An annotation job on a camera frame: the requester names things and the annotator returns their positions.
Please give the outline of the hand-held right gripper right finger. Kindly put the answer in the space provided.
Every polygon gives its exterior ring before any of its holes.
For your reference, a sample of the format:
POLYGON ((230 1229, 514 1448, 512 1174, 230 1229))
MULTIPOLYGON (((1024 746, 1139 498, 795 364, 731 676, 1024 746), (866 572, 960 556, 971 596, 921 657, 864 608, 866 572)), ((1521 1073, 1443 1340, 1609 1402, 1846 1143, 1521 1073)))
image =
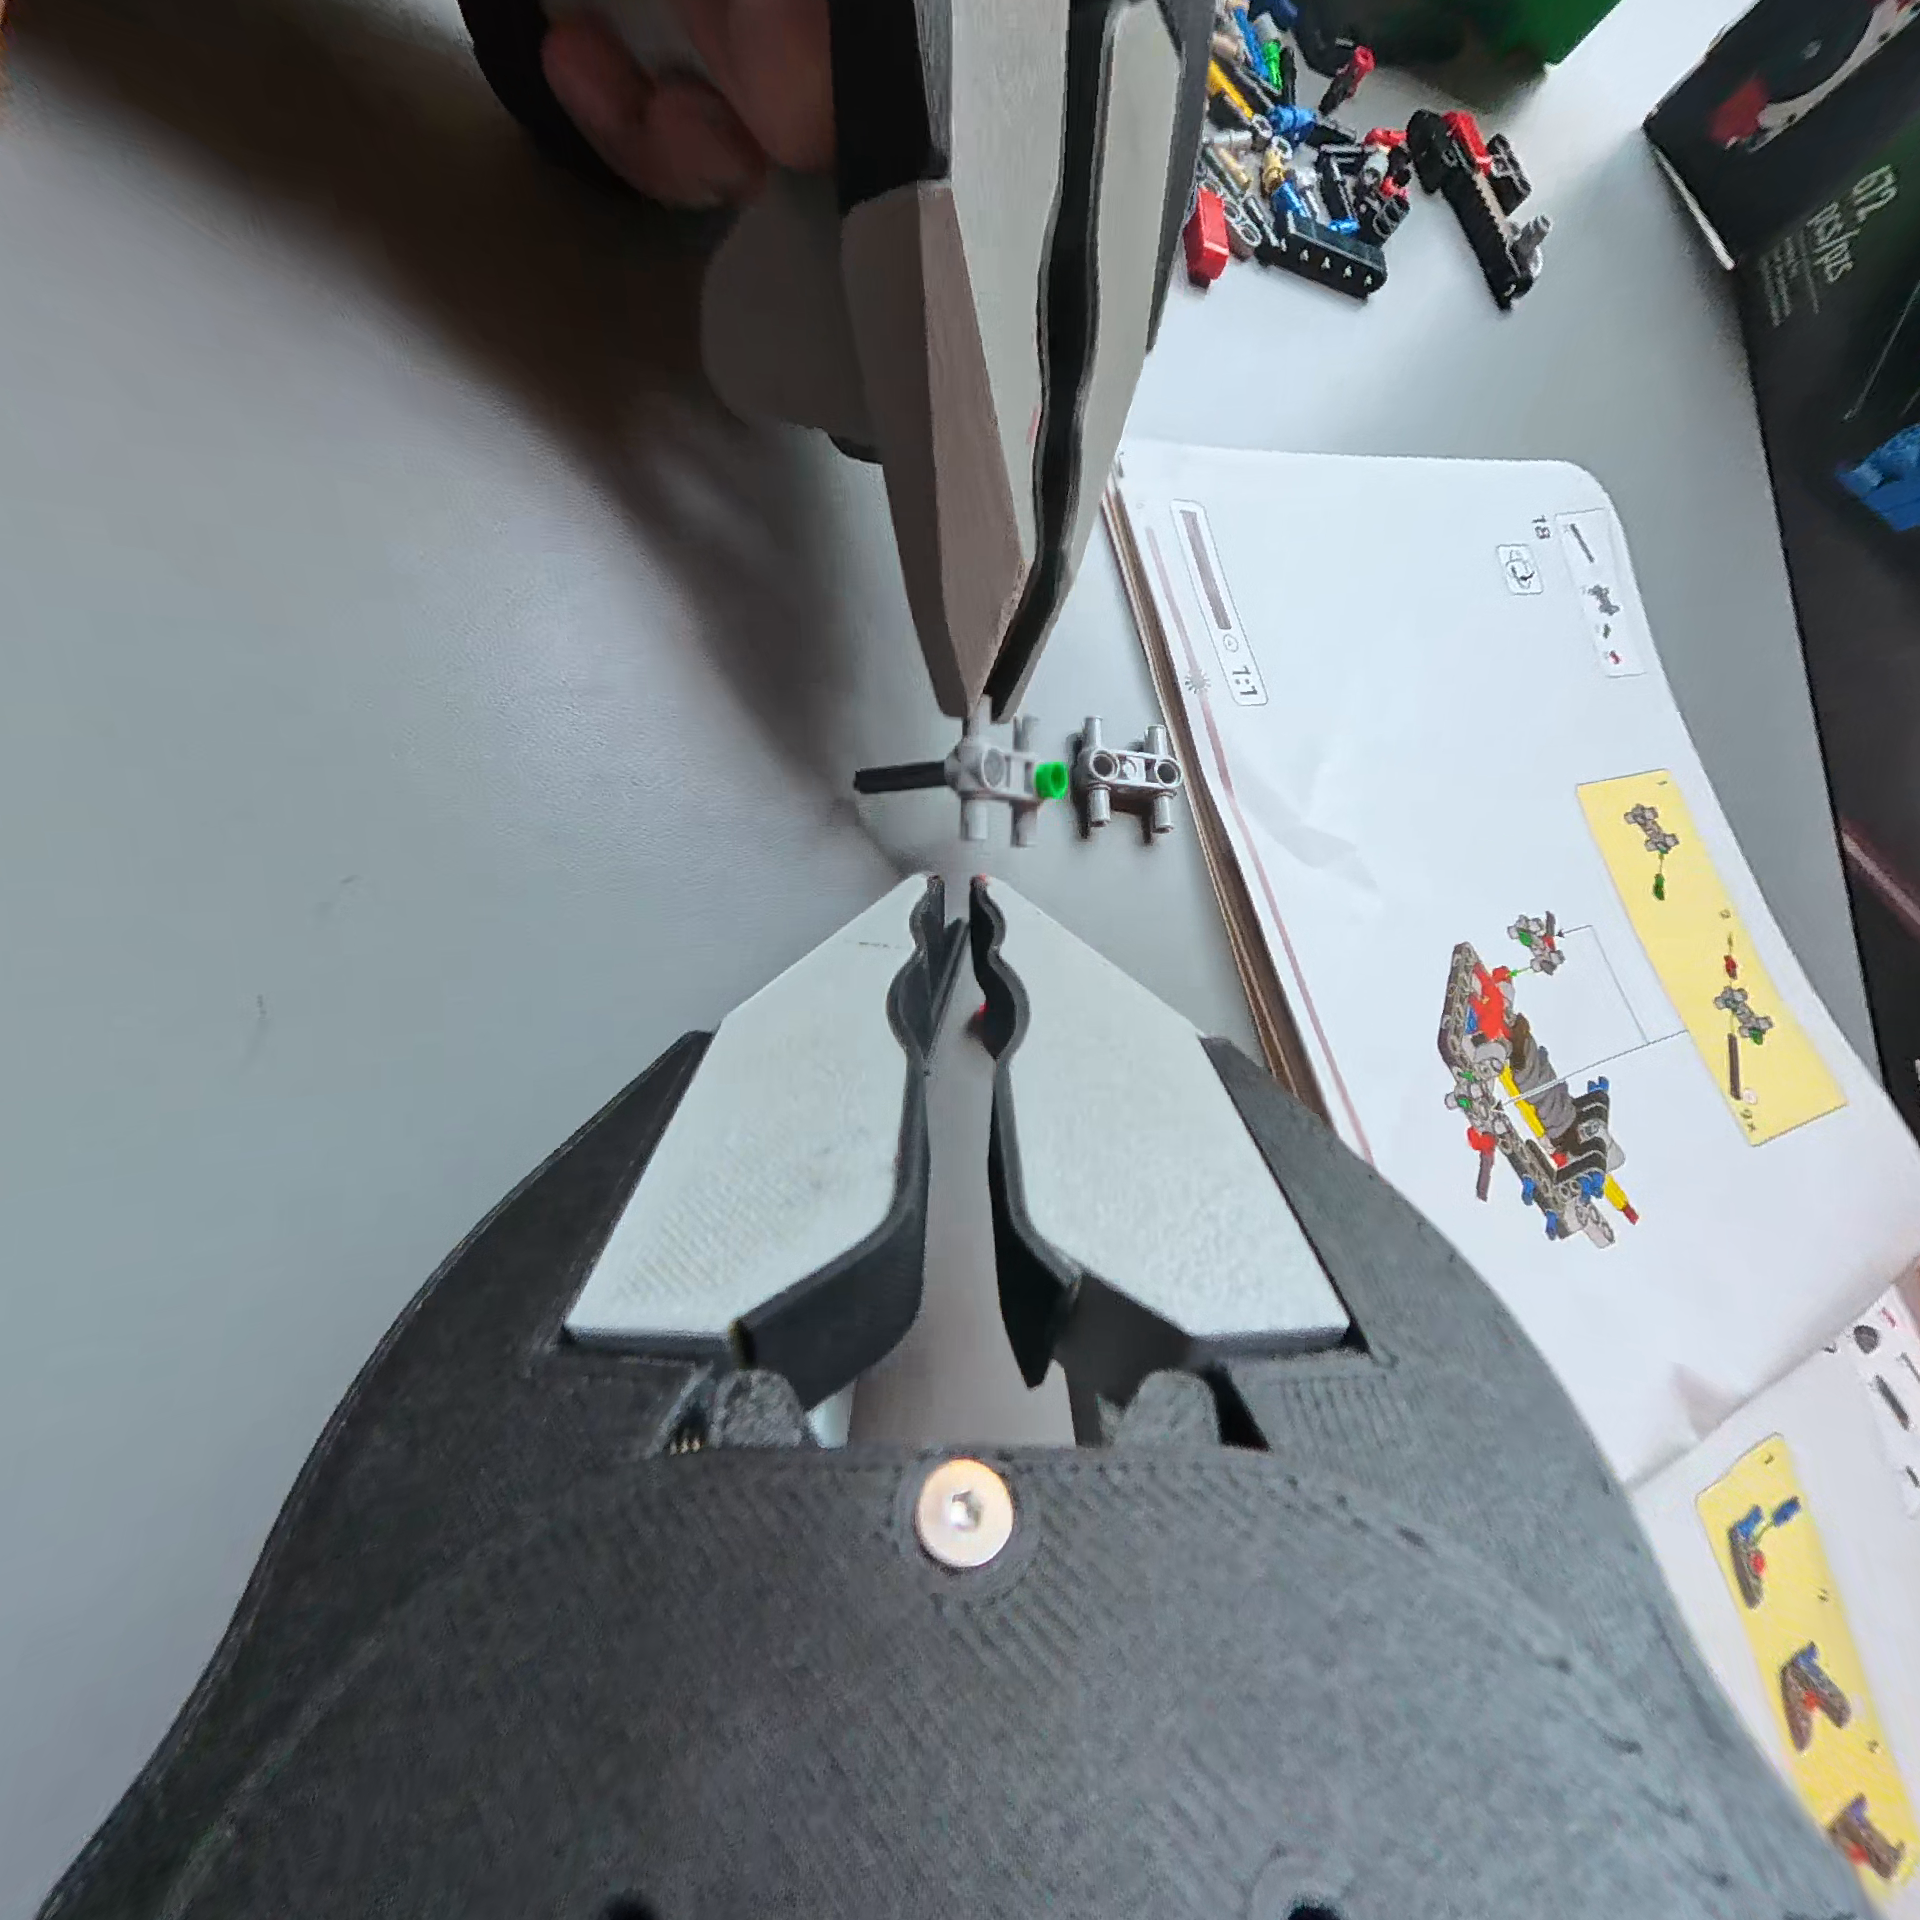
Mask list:
POLYGON ((1000 1316, 1027 1385, 1328 1352, 1353 1318, 1209 1037, 994 878, 970 938, 993 1056, 1000 1316))

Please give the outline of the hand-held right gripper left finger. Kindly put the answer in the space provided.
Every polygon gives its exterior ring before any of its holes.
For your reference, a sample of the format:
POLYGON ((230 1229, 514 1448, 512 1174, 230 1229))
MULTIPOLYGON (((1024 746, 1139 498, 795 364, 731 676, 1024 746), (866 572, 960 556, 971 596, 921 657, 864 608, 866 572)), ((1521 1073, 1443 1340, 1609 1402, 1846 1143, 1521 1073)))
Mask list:
POLYGON ((704 1037, 564 1314, 571 1342, 831 1402, 923 1289, 946 894, 903 880, 704 1037))

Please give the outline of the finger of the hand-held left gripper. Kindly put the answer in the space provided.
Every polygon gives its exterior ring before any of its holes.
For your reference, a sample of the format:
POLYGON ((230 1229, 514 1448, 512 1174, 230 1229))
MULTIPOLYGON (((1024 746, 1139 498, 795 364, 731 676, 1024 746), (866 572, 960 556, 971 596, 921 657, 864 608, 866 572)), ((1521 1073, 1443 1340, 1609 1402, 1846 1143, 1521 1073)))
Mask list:
POLYGON ((1012 709, 1030 676, 1068 53, 1068 5, 836 6, 840 272, 943 709, 1012 709))
POLYGON ((1168 295, 1206 110, 1209 5, 1064 12, 1064 138, 1041 233, 1038 556, 988 676, 1019 705, 1087 556, 1168 295))

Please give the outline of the grey lego connector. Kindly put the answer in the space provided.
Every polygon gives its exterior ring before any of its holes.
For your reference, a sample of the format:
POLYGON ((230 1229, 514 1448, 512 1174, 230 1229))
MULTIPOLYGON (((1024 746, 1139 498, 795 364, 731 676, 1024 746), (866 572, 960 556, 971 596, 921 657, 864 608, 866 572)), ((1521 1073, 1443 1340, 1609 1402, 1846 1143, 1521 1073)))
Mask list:
POLYGON ((1042 799, 1034 793, 1034 761, 1056 761, 1034 746, 1036 720, 1019 716, 1012 735, 1000 737, 993 701, 980 700, 962 725, 955 746, 951 793, 958 797, 960 839, 988 842, 993 823, 1006 813, 1015 848, 1031 848, 1041 836, 1042 799))
POLYGON ((1070 794, 1081 836, 1100 836, 1118 815, 1139 820, 1143 840, 1161 840, 1176 828, 1184 793, 1184 765, 1163 721, 1135 740, 1110 735, 1091 712, 1072 737, 1070 794))

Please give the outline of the pile of loose lego pieces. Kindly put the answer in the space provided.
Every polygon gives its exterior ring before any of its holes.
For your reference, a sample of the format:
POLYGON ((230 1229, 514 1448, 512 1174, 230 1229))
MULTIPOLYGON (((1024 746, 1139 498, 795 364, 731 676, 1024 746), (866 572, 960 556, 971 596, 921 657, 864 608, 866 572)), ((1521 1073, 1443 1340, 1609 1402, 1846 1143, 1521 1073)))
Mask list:
POLYGON ((1411 108, 1361 129, 1348 110, 1385 61, 1353 31, 1351 5, 1214 6, 1206 121, 1182 262, 1208 290, 1235 261, 1366 301, 1416 193, 1440 200, 1492 301, 1532 292, 1553 216, 1512 136, 1472 108, 1411 108))

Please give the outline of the lego instruction booklet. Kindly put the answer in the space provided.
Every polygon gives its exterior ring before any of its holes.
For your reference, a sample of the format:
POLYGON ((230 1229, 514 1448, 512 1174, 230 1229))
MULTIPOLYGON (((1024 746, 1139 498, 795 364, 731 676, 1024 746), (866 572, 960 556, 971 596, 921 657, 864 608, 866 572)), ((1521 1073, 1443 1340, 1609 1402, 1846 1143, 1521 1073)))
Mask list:
POLYGON ((1120 454, 1267 1039, 1495 1284, 1699 1649, 1916 1914, 1916 1143, 1809 983, 1570 463, 1120 454))

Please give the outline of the black lego set box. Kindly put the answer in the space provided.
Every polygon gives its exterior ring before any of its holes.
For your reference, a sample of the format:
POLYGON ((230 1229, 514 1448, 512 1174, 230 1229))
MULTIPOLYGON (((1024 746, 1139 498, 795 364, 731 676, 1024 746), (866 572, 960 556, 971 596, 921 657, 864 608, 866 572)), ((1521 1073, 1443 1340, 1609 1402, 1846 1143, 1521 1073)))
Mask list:
POLYGON ((1735 276, 1879 1073, 1913 1128, 1918 5, 1756 5, 1647 134, 1735 276))

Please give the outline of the person's left hand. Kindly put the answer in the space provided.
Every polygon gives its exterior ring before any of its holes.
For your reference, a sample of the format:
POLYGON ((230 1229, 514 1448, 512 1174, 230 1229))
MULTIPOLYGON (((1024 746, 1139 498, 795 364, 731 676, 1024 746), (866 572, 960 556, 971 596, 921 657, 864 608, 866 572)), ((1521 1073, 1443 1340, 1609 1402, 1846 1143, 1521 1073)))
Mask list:
POLYGON ((550 150, 667 208, 729 208, 775 169, 835 164, 828 2, 662 5, 643 54, 622 5, 462 2, 494 93, 550 150))

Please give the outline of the green plastic bin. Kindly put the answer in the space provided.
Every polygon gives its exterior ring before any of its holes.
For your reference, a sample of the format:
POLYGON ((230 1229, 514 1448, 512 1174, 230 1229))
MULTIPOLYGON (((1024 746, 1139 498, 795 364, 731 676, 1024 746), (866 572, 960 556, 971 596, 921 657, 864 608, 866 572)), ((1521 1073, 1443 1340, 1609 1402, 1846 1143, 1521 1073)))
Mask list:
POLYGON ((1619 2, 1353 2, 1351 25, 1385 63, 1447 63, 1463 54, 1547 65, 1563 61, 1619 2))

